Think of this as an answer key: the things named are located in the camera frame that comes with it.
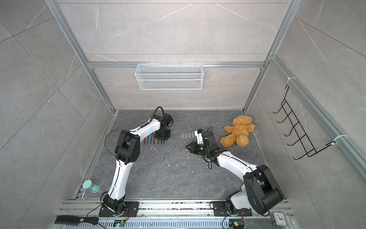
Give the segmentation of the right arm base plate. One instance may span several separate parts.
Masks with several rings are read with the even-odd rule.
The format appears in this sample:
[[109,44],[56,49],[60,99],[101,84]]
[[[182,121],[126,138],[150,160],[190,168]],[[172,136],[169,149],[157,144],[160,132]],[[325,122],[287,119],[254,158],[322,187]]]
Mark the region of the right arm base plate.
[[212,201],[210,202],[210,208],[213,210],[214,215],[216,217],[227,216],[229,213],[231,213],[232,215],[243,214],[245,217],[253,215],[252,210],[250,208],[244,208],[238,210],[228,201]]

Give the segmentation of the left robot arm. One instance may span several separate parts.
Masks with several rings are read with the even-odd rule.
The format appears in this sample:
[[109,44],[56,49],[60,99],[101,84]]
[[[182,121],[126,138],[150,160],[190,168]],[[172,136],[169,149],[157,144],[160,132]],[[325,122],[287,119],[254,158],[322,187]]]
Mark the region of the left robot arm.
[[158,106],[150,119],[141,126],[131,130],[121,130],[115,147],[116,168],[111,187],[103,196],[101,207],[112,216],[127,214],[124,203],[126,184],[132,165],[138,159],[140,144],[147,137],[153,136],[158,143],[165,143],[171,136],[168,129],[173,125],[173,118]]

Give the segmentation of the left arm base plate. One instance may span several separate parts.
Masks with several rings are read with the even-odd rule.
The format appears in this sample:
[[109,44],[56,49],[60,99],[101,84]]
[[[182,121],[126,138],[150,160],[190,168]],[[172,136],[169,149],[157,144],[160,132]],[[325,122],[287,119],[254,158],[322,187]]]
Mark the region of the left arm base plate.
[[109,208],[105,203],[102,204],[101,210],[98,214],[99,217],[136,217],[137,212],[139,210],[139,201],[128,201],[123,202],[118,207],[116,207],[115,211]]

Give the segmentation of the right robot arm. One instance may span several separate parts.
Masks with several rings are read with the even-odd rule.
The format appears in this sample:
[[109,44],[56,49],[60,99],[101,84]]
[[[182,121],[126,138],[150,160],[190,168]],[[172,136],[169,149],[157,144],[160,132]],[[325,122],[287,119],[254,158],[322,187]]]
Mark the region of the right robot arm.
[[209,169],[216,164],[244,182],[240,191],[226,198],[225,208],[228,213],[254,210],[261,216],[267,216],[271,208],[285,199],[268,166],[250,164],[220,147],[211,130],[198,129],[194,132],[194,136],[196,140],[186,145],[190,153],[200,155]]

